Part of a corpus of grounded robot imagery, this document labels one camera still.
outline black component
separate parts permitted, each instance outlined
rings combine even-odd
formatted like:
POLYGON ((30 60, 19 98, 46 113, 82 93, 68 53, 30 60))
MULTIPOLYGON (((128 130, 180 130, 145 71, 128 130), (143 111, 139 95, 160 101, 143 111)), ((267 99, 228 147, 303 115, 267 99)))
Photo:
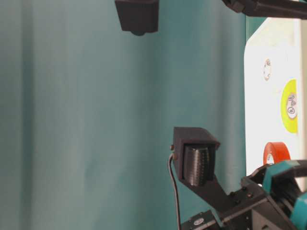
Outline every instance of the black component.
POLYGON ((205 129, 174 129, 174 165, 179 180, 217 211, 199 213, 181 224, 182 230, 296 230, 290 220, 294 205, 302 195, 295 177, 307 176, 307 161, 272 176, 271 192, 263 188, 271 165, 243 177, 242 188, 226 195, 213 170, 215 150, 220 143, 205 129))
POLYGON ((115 0, 123 31, 134 35, 158 31, 159 0, 115 0))
POLYGON ((252 17, 307 19, 307 4, 292 0, 222 0, 237 13, 252 17))
POLYGON ((193 160, 196 157, 197 151, 200 151, 205 156, 201 157, 204 164, 207 165, 204 175, 205 180, 213 180, 214 166, 215 166, 215 151, 219 148, 220 143, 203 128, 189 128, 189 127, 175 127, 174 128, 174 166, 178 179, 186 183, 183 172, 183 160, 193 160), (192 157, 185 156, 185 154, 193 154, 192 157))
POLYGON ((201 230, 207 228, 210 228, 211 230, 220 229, 220 226, 211 211, 205 213, 201 212, 191 217, 187 222, 181 224, 181 229, 183 230, 201 230))
POLYGON ((220 143, 207 130, 189 127, 175 127, 173 143, 178 179, 218 212, 226 211, 231 202, 214 175, 220 143))
POLYGON ((210 178, 210 154, 208 148, 202 146, 186 146, 183 164, 184 180, 192 186, 204 186, 210 178))

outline black plastic housing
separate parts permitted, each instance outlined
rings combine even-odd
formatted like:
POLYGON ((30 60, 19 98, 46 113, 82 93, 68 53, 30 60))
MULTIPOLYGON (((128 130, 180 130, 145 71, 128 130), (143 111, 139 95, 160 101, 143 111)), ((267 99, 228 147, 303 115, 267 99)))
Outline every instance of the black plastic housing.
POLYGON ((186 183, 184 180, 184 158, 188 152, 188 146, 194 148, 207 148, 210 156, 209 168, 206 169, 206 180, 212 180, 214 177, 215 151, 220 143, 203 128, 196 127, 175 127, 174 128, 174 166, 178 179, 186 183))
POLYGON ((158 31, 159 0, 115 0, 123 31, 144 35, 158 31))

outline black roller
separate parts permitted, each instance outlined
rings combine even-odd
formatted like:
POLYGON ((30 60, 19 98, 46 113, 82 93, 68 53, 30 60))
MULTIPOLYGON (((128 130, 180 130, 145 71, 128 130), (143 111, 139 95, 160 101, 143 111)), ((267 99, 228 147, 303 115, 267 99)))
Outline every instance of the black roller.
POLYGON ((209 174, 208 148, 186 147, 184 154, 184 180, 192 186, 204 186, 209 174))

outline yellow tape roll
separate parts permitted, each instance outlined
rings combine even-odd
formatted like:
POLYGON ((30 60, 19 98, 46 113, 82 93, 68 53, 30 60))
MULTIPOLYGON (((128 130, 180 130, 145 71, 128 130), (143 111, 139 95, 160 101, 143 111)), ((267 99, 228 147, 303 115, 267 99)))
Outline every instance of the yellow tape roll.
POLYGON ((296 80, 290 80, 283 90, 281 114, 283 125, 290 133, 297 133, 296 80))

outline black 3d-printed part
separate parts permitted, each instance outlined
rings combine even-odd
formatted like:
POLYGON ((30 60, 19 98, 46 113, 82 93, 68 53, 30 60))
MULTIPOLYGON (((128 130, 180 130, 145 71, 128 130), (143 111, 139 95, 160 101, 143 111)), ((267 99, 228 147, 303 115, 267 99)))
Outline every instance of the black 3d-printed part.
POLYGON ((123 31, 135 35, 158 31, 159 0, 115 0, 123 31))

